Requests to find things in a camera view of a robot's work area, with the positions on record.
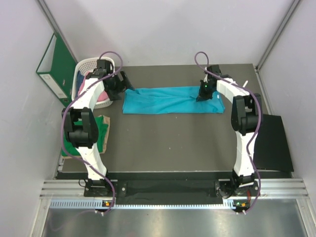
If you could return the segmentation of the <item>teal t shirt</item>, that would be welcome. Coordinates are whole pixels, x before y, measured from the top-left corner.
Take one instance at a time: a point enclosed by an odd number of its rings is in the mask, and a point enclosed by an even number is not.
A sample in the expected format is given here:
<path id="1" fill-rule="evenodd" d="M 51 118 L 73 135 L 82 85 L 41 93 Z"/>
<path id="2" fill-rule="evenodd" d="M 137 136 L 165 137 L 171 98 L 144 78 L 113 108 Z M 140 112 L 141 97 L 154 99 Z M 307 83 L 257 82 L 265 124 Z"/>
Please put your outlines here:
<path id="1" fill-rule="evenodd" d="M 225 106 L 218 92 L 213 98 L 198 102 L 199 86 L 128 89 L 125 92 L 124 114 L 222 114 Z"/>

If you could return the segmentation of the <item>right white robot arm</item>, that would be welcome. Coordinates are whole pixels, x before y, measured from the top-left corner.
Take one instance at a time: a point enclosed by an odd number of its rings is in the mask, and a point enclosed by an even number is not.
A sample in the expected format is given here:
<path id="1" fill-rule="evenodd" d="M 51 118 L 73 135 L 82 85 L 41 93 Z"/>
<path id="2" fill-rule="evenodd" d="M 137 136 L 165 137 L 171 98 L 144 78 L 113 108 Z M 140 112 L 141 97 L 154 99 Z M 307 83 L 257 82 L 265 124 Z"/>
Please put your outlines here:
<path id="1" fill-rule="evenodd" d="M 243 195 L 255 185 L 256 167 L 253 161 L 254 145 L 263 119 L 260 94 L 253 94 L 238 85 L 230 76 L 223 75 L 218 65 L 204 69 L 197 101 L 207 101 L 219 93 L 232 104 L 231 125 L 237 136 L 237 156 L 228 187 L 221 191 L 230 195 Z"/>

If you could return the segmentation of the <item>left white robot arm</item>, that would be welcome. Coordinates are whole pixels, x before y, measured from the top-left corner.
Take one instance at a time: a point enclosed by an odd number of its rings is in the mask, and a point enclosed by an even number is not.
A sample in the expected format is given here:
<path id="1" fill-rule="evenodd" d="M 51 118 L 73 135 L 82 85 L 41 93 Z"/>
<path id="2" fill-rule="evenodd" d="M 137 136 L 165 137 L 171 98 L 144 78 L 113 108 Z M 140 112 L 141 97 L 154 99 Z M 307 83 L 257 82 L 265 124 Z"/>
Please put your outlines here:
<path id="1" fill-rule="evenodd" d="M 120 94 L 132 88 L 125 72 L 115 71 L 111 58 L 100 57 L 93 71 L 86 75 L 81 93 L 62 112 L 65 138 L 79 152 L 88 171 L 84 191 L 86 197 L 108 197 L 115 194 L 97 147 L 99 130 L 93 115 L 97 100 L 103 92 L 110 101 L 120 100 Z"/>

